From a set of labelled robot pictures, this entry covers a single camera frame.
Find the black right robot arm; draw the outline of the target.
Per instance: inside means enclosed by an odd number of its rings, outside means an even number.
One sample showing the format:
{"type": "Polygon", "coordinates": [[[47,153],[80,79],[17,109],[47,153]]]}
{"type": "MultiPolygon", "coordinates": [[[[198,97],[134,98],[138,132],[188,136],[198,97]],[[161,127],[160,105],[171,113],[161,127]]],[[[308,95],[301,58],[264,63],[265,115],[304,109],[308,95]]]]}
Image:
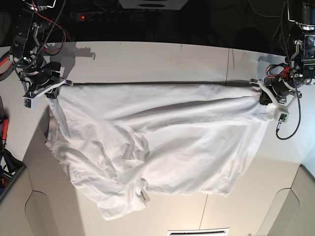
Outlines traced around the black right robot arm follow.
{"type": "Polygon", "coordinates": [[[54,0],[27,0],[25,5],[18,18],[9,59],[24,87],[26,99],[42,95],[55,99],[66,79],[60,74],[61,64],[47,62],[44,54],[49,51],[47,42],[53,30],[62,29],[58,21],[66,2],[62,1],[54,19],[49,19],[42,13],[55,7],[54,0]]]}

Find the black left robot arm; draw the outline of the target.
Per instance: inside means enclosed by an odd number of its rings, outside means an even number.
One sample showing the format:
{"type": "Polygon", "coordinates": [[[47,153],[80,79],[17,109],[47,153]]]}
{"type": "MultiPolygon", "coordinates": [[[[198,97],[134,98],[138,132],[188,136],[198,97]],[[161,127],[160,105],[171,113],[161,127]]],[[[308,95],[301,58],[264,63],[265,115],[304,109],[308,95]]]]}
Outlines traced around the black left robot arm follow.
{"type": "Polygon", "coordinates": [[[272,103],[285,114],[291,105],[287,97],[292,95],[293,100],[300,100],[299,88],[315,80],[315,2],[284,1],[278,28],[284,62],[267,66],[265,78],[251,79],[250,84],[261,88],[261,105],[272,103]]]}

